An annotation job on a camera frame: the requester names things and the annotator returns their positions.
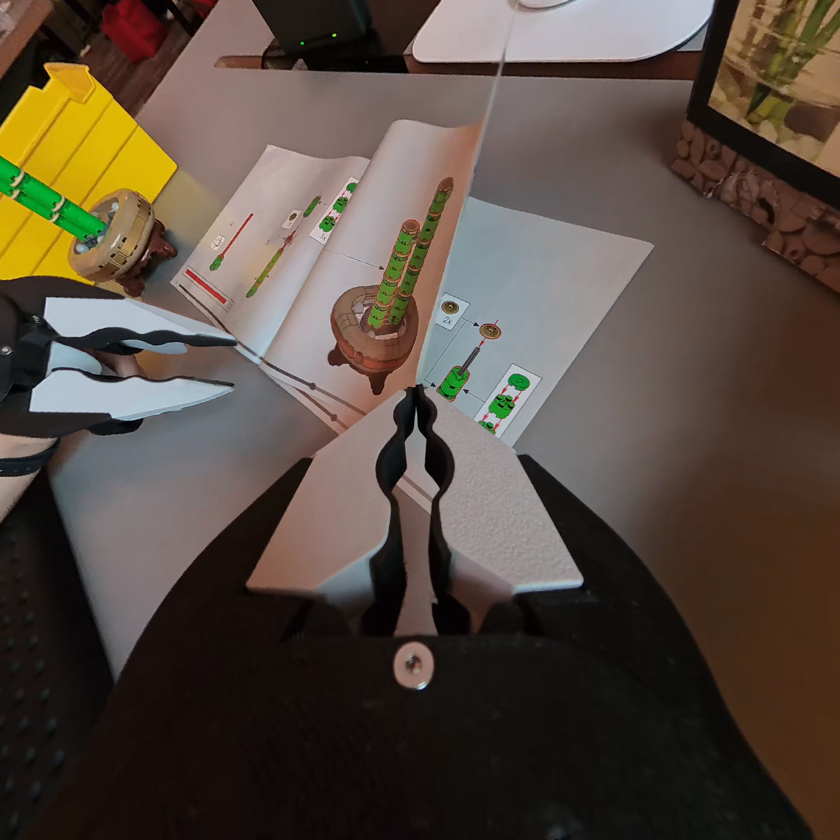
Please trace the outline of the black box with green lights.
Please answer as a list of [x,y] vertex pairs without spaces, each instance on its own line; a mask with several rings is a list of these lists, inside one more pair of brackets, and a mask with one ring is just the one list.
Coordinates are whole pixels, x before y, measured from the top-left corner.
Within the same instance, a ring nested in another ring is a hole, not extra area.
[[254,1],[285,56],[354,43],[372,29],[365,1]]

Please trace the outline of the black smartwatch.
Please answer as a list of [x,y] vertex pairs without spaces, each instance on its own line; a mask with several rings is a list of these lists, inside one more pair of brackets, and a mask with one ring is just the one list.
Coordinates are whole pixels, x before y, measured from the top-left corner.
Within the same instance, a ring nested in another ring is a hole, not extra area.
[[51,460],[59,445],[60,439],[58,438],[49,448],[38,453],[1,458],[1,477],[18,478],[38,473]]

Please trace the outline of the red bag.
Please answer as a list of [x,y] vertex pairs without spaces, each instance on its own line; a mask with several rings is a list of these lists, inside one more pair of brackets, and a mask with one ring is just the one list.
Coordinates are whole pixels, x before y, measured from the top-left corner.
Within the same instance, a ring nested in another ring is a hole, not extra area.
[[102,12],[101,30],[133,63],[156,56],[168,28],[142,1],[109,2]]

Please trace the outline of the building instruction booklet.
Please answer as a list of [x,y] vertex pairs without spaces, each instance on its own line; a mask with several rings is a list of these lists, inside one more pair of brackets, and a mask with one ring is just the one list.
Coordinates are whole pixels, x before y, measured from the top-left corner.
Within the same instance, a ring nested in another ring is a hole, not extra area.
[[400,116],[370,158],[268,144],[171,284],[339,433],[421,384],[513,445],[653,246],[471,196],[497,82],[457,127],[412,86],[324,126]]

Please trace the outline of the white document stand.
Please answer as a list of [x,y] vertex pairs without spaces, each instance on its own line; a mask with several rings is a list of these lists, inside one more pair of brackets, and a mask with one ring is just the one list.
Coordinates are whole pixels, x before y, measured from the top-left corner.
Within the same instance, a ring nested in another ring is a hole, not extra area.
[[416,34],[421,63],[627,63],[663,55],[706,25],[712,1],[576,1],[530,8],[443,1]]

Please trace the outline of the toy brick bamboo model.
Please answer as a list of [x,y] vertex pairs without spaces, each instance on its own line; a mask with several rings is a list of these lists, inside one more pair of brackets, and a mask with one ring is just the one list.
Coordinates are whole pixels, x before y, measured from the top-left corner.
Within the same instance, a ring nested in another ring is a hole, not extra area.
[[69,266],[82,279],[117,282],[131,298],[141,297],[149,268],[177,255],[152,205],[135,191],[108,194],[88,211],[4,157],[1,191],[70,235]]

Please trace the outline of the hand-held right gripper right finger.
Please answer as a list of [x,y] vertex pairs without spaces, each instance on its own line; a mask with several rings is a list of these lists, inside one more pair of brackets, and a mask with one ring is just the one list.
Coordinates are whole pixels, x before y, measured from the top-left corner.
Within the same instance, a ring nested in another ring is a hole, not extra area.
[[436,622],[483,622],[520,595],[582,588],[582,572],[510,446],[422,386],[418,432]]

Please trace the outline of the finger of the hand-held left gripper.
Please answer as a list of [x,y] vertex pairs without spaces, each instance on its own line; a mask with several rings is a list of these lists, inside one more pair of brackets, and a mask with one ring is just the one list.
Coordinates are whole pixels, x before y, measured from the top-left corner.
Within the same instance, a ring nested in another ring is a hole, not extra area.
[[134,421],[210,402],[234,390],[232,383],[193,377],[153,381],[56,369],[31,392],[32,413],[101,414]]
[[56,332],[49,358],[89,350],[183,354],[188,347],[235,347],[226,331],[126,297],[47,297],[43,317]]

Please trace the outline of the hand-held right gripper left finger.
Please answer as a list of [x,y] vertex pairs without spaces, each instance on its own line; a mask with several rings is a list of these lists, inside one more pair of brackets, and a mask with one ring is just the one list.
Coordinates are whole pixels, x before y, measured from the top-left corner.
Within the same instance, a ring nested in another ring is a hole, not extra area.
[[406,472],[415,390],[388,398],[318,451],[250,575],[251,592],[398,618],[406,593],[394,488]]

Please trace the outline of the person's left forearm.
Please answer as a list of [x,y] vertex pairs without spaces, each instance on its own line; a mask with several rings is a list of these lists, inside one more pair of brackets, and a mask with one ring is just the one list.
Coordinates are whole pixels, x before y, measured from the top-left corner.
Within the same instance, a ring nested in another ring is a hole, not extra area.
[[[16,456],[26,456],[49,448],[57,438],[20,437],[1,434],[1,459]],[[1,477],[1,522],[3,522],[26,489],[32,484],[36,475],[18,478]]]

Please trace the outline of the yellow plastic bin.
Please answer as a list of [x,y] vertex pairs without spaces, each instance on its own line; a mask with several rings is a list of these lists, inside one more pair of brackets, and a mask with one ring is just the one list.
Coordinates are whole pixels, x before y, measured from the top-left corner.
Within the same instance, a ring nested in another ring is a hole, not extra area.
[[[177,165],[92,76],[87,66],[45,64],[49,82],[29,87],[5,119],[1,153],[91,211],[128,189],[153,206]],[[82,279],[69,266],[71,237],[2,195],[1,277]]]

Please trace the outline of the grey desk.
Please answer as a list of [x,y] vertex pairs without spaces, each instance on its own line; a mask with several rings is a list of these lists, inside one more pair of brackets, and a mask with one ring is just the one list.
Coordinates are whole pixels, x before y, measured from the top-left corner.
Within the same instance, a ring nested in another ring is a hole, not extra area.
[[[838,838],[838,295],[670,169],[677,80],[500,80],[472,193],[654,245],[521,434],[655,573],[733,716]],[[224,525],[334,432],[231,350],[145,354],[236,384],[49,472],[112,671]]]

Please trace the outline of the person's left hand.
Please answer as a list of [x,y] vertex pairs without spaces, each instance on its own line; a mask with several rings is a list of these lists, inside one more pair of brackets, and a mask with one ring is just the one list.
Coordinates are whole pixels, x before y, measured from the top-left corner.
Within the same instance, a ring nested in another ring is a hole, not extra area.
[[136,353],[109,353],[104,350],[88,350],[87,352],[115,376],[126,378],[144,375]]

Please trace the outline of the black bamboo set box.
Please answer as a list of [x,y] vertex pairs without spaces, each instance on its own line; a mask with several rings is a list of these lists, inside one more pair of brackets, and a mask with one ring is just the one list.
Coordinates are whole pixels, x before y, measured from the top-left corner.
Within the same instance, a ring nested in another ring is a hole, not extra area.
[[839,2],[716,2],[671,168],[839,292]]

